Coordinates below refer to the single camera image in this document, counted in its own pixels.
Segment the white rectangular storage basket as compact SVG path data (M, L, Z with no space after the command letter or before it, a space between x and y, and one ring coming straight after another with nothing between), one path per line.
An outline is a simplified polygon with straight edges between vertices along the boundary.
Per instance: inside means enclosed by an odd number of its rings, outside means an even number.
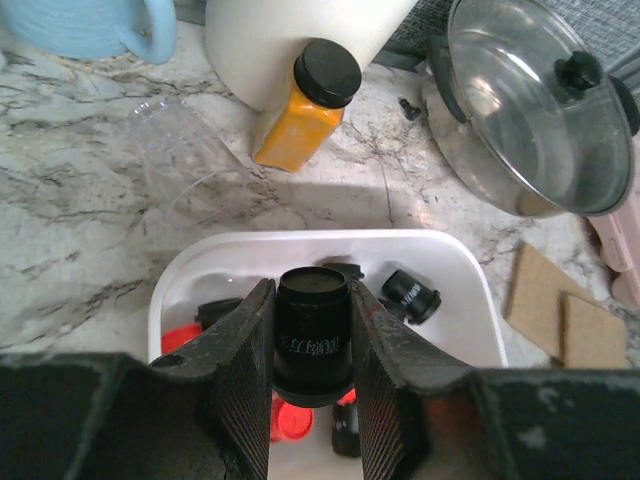
M158 358L208 329L262 278L295 316L324 320L359 279L384 307L439 349L474 367L507 357L485 275L471 252L435 230L331 230L215 235L161 275L148 315Z

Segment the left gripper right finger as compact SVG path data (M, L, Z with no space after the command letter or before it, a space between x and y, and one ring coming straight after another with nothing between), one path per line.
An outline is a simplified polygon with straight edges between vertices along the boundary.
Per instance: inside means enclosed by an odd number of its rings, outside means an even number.
M475 368L352 287L367 479L635 479L639 374Z

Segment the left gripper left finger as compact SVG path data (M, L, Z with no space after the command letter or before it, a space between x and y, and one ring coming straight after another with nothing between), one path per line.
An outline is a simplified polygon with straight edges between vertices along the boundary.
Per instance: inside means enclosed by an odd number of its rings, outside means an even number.
M5 354L5 479L263 479L275 283L150 364L125 353Z

